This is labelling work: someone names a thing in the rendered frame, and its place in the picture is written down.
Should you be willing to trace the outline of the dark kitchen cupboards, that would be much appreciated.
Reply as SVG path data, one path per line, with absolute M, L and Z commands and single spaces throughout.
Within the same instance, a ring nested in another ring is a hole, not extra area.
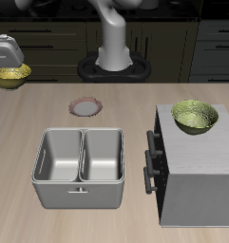
M 148 0 L 155 9 L 121 9 L 125 45 L 150 63 L 148 83 L 187 83 L 204 21 L 191 0 Z M 0 34 L 15 39 L 36 83 L 79 83 L 78 64 L 103 44 L 101 18 L 87 0 L 33 0 L 18 16 L 0 13 Z

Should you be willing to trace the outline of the yellow-green bowl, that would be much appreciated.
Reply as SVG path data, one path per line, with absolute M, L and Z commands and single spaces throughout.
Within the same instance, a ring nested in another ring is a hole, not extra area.
M 198 100 L 174 104 L 171 114 L 180 130 L 193 136 L 206 133 L 219 121 L 218 111 L 211 104 Z

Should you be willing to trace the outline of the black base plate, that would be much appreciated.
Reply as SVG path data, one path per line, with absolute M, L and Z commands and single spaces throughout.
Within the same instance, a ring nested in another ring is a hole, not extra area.
M 133 65 L 121 71 L 107 71 L 96 65 L 97 51 L 88 52 L 78 64 L 78 75 L 88 84 L 134 84 L 144 83 L 151 74 L 151 65 L 138 51 L 131 51 Z

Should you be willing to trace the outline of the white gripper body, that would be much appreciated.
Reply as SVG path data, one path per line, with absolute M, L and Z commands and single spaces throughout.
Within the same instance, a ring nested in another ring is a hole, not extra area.
M 7 34 L 0 34 L 0 68 L 20 67 L 24 54 L 15 39 Z

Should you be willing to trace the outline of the yellow bowl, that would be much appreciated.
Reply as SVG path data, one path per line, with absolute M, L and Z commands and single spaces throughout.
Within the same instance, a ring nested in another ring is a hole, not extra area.
M 27 81 L 30 73 L 30 67 L 25 64 L 20 67 L 1 67 L 0 87 L 6 90 L 17 89 Z

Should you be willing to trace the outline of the white two-bin basket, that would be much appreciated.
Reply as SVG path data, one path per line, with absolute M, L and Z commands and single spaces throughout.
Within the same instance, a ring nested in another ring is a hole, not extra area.
M 117 209 L 124 190 L 120 128 L 48 128 L 31 172 L 46 209 Z

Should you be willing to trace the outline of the grey cabinet with dark front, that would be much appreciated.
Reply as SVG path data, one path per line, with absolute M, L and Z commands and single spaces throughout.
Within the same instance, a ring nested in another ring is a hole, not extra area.
M 192 136 L 175 124 L 170 104 L 156 106 L 143 173 L 163 227 L 229 227 L 229 115 L 215 108 L 219 121 Z

